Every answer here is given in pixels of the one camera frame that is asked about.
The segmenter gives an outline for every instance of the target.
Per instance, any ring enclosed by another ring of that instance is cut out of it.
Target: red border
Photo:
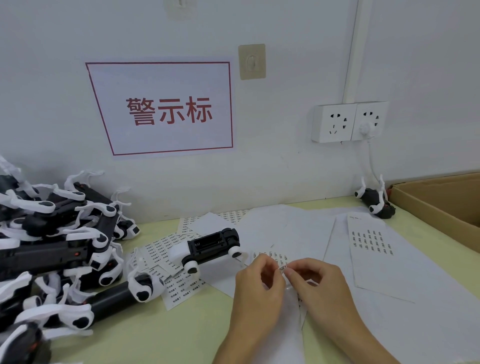
[[[230,91],[230,130],[232,135],[232,146],[221,146],[216,148],[199,148],[199,149],[179,149],[179,150],[163,150],[158,152],[140,152],[140,153],[122,153],[122,154],[115,154],[113,151],[112,142],[110,141],[110,135],[108,134],[107,125],[105,124],[105,120],[103,118],[102,109],[100,108],[100,103],[98,102],[98,97],[96,95],[95,86],[93,85],[92,75],[90,74],[90,69],[88,68],[89,64],[205,64],[205,63],[228,63],[228,87]],[[213,149],[230,149],[233,148],[233,111],[232,111],[232,81],[231,81],[231,72],[230,72],[230,62],[229,61],[220,61],[220,62],[85,62],[85,66],[87,67],[88,77],[90,78],[90,83],[92,84],[93,93],[95,95],[96,104],[98,106],[98,110],[100,111],[100,116],[102,118],[103,127],[105,128],[105,132],[107,133],[108,143],[110,144],[110,149],[112,151],[112,155],[114,156],[132,156],[137,154],[153,154],[153,153],[169,153],[169,152],[188,152],[194,150],[213,150]]]

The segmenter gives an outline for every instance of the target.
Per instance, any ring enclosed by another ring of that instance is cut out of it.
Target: cardboard box
[[[480,173],[395,184],[390,201],[480,253]]]

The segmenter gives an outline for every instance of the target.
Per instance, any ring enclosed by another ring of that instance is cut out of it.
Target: left hand
[[[247,363],[252,358],[278,321],[284,291],[278,264],[265,254],[237,273],[230,328],[214,363]]]

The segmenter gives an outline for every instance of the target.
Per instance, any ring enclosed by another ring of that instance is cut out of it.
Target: light green table
[[[309,201],[292,206],[304,209],[361,206],[354,197]],[[411,244],[429,256],[448,274],[480,298],[480,254],[398,208],[386,222]],[[178,220],[140,226],[141,235],[124,243],[124,251],[146,245],[177,231]],[[223,340],[233,300],[207,287],[189,300],[166,311],[161,298],[137,304],[96,323],[87,338],[63,338],[53,342],[52,362],[84,364],[210,364]],[[303,326],[307,363],[343,363],[343,353],[307,316]]]

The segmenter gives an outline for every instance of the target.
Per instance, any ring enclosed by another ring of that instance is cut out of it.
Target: power socket panel
[[[367,138],[367,136],[360,133],[360,127],[362,124],[368,122],[371,122],[375,126],[372,133],[373,137],[382,135],[389,104],[388,101],[364,102],[357,104],[357,112],[355,114],[355,123],[353,125],[351,140],[362,140]]]
[[[315,106],[312,140],[318,143],[350,140],[356,109],[357,104]]]

